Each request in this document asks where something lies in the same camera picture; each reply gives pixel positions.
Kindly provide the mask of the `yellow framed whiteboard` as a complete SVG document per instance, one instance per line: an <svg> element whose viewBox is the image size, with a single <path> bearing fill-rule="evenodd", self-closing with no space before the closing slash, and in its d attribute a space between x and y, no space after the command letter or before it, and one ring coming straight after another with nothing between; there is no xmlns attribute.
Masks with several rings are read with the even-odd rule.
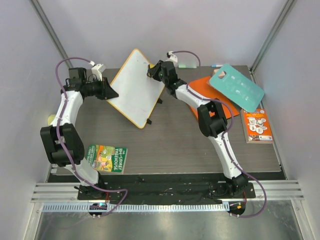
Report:
<svg viewBox="0 0 320 240"><path fill-rule="evenodd" d="M139 129L147 124L165 88L147 76L149 64L143 53L134 49L110 83L118 97L107 101Z"/></svg>

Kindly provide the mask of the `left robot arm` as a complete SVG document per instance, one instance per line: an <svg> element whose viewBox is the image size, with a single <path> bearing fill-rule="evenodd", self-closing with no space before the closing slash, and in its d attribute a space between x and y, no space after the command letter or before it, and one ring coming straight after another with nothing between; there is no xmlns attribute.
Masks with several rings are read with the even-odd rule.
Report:
<svg viewBox="0 0 320 240"><path fill-rule="evenodd" d="M106 195L107 188L101 174L85 158L85 147L75 123L86 97L109 100L119 96L103 76L104 71L105 66L102 64L93 66L90 80L85 68L70 68L69 77L62 85L58 111L53 121L40 130L49 162L70 171L80 182L77 187L79 193L97 200Z"/></svg>

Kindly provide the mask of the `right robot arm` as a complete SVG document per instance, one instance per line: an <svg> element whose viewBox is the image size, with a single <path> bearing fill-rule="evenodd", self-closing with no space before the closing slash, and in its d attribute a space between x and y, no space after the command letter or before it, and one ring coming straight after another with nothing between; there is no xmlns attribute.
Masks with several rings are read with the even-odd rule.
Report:
<svg viewBox="0 0 320 240"><path fill-rule="evenodd" d="M223 106L227 104L204 97L193 90L188 83L178 77L174 63L159 60L149 64L146 75L164 84L168 93L197 110L200 132L213 144L222 165L226 193L233 198L243 194L248 185L248 177L237 161L229 141L228 124Z"/></svg>

